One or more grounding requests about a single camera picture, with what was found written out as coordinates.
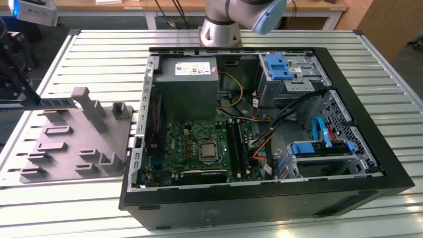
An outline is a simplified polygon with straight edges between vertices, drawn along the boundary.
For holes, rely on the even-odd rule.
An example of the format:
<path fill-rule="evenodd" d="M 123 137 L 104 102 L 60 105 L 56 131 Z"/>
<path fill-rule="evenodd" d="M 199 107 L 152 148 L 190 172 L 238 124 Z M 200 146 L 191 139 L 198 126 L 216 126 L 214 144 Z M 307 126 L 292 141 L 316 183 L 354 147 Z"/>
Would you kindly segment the black gripper finger wide plate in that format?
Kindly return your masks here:
<path fill-rule="evenodd" d="M 7 107 L 38 107 L 42 98 L 32 88 L 27 61 L 7 61 Z"/>

